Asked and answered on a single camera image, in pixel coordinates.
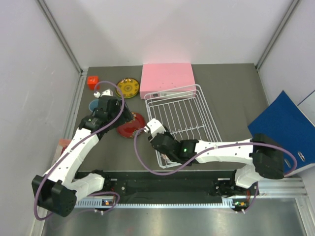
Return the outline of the red floral plate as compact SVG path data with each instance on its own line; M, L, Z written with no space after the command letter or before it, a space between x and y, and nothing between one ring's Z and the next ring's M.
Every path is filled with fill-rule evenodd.
M144 128L145 126L145 120L143 116L139 113L132 112L133 114L133 120L119 126L116 128L116 131L119 135L125 138L133 138L136 131Z

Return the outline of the yellow patterned plate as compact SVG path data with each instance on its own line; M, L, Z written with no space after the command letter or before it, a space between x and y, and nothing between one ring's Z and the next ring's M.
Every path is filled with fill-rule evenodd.
M125 99L135 97L140 91L140 83L135 78L124 78L117 83Z

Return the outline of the light blue plastic cup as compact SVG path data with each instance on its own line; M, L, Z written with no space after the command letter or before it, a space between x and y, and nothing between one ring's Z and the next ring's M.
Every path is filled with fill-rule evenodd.
M95 99L89 103L89 110L93 112L95 108L98 107L98 99Z

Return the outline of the red white patterned bowl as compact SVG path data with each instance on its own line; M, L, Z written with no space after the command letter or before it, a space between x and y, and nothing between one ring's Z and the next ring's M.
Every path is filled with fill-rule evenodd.
M161 156L162 156L162 158L163 158L164 160L168 160L168 159L169 159L165 154L162 154Z

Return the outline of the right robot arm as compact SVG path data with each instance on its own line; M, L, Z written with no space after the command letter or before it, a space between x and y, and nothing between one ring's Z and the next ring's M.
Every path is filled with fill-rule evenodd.
M149 142L168 162L179 164L210 162L241 163L236 170L233 185L248 189L263 179L284 177L284 154L280 145L268 136L258 133L253 138L236 142L206 142L202 140L176 140L157 119L145 126Z

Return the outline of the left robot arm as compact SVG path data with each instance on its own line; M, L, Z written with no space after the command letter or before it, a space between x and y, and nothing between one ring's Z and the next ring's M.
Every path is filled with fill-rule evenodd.
M33 178L34 210L42 207L66 217L81 199L104 188L106 176L101 171L93 171L81 179L75 179L76 172L105 133L133 120L134 116L112 90L94 95L98 98L97 107L81 120L61 157L44 175Z

